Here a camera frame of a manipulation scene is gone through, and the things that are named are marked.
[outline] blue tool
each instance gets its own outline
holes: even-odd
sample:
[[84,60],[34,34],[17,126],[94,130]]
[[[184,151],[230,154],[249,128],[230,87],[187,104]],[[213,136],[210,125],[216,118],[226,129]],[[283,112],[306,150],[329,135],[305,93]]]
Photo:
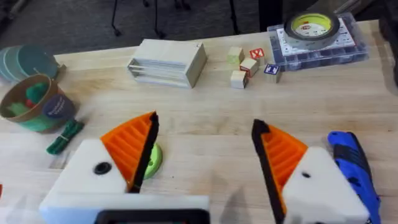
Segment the blue tool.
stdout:
[[369,210],[366,223],[381,224],[380,198],[373,187],[371,169],[358,139],[353,133],[332,131],[328,141],[333,147],[336,164]]

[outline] gray carpet floor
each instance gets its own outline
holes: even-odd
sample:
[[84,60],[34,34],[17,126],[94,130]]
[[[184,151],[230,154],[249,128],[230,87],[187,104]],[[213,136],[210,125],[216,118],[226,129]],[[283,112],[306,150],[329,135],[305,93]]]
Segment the gray carpet floor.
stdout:
[[[165,39],[190,40],[233,34],[229,0],[187,1],[192,10],[174,8],[173,0],[159,1],[159,27]],[[139,45],[156,39],[154,3],[119,0],[116,37],[110,26],[113,0],[31,0],[0,35],[0,47],[41,45],[53,54]],[[259,32],[257,0],[235,0],[241,33]]]

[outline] wooden block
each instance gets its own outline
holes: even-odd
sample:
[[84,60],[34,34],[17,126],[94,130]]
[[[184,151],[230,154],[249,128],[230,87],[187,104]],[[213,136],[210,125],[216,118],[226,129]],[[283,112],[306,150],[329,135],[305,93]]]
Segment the wooden block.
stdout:
[[256,71],[259,70],[259,64],[256,60],[251,58],[245,58],[241,65],[239,66],[240,71],[247,71],[248,77],[251,78],[254,76]]
[[232,65],[239,65],[244,59],[243,49],[241,47],[231,47],[228,52],[227,62]]
[[232,88],[245,88],[249,79],[245,71],[233,71],[231,75]]
[[259,64],[259,66],[265,65],[266,55],[264,54],[264,51],[261,48],[251,50],[250,57],[252,59],[256,60]]
[[268,64],[264,73],[266,74],[266,82],[278,83],[280,79],[280,67],[278,65]]

